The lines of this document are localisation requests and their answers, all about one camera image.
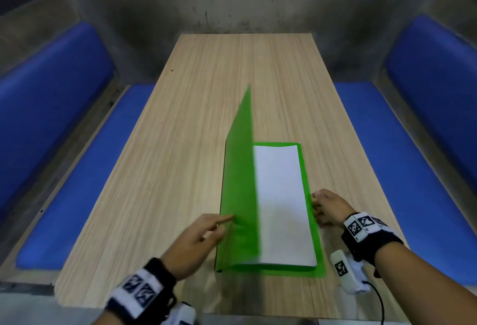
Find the blue cushion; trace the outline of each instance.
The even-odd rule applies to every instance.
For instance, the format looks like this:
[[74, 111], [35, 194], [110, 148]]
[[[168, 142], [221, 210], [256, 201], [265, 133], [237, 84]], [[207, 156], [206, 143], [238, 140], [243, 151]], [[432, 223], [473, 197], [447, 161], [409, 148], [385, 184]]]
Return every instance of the blue cushion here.
[[436, 143], [477, 192], [477, 50], [421, 15], [399, 37], [386, 68]]
[[98, 34], [82, 22], [0, 79], [0, 209], [113, 72]]
[[477, 236], [381, 93], [372, 83], [335, 86], [411, 249], [460, 284], [477, 285]]
[[153, 88], [125, 93], [25, 241], [17, 268], [63, 267]]

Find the black cable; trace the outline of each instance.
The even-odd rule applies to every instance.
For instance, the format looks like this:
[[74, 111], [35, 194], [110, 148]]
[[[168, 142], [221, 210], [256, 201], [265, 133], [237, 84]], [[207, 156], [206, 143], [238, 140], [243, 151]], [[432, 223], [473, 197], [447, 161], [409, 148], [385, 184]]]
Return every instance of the black cable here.
[[371, 286], [375, 290], [376, 294], [378, 295], [379, 302], [381, 303], [381, 312], [383, 313], [381, 317], [381, 325], [383, 325], [385, 323], [385, 304], [383, 303], [383, 299], [381, 298], [381, 295], [379, 295], [378, 289], [376, 289], [371, 282], [363, 281], [362, 283]]

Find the black wrist strap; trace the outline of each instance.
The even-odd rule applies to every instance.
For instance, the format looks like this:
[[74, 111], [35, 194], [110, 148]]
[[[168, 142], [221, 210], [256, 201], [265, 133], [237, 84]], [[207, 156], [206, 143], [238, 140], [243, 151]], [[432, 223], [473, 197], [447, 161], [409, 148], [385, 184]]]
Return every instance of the black wrist strap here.
[[111, 293], [105, 309], [126, 325], [159, 324], [177, 302], [175, 285], [174, 276], [154, 257]]
[[371, 217], [366, 212], [354, 213], [344, 222], [345, 230], [341, 236], [356, 261], [365, 260], [374, 264], [376, 252], [390, 242], [403, 244], [394, 231], [383, 221]]

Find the white plastic device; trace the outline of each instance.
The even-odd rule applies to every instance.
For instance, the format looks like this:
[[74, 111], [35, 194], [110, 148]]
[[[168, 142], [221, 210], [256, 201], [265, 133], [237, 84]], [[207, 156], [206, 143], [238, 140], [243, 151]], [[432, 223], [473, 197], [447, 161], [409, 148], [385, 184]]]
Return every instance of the white plastic device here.
[[330, 258], [344, 292], [357, 295], [371, 291], [371, 286], [362, 283], [368, 280], [362, 270], [364, 261], [356, 262], [350, 253], [344, 253], [343, 250], [333, 252]]
[[196, 311], [189, 304], [182, 302], [174, 306], [169, 317], [163, 322], [165, 325], [192, 325], [196, 320]]

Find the white paper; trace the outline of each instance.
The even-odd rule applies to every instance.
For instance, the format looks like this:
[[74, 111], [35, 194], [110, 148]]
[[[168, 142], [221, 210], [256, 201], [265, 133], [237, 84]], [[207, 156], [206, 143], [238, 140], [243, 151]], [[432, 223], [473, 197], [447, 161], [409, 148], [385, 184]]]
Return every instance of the white paper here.
[[316, 266], [298, 147], [254, 146], [258, 263]]

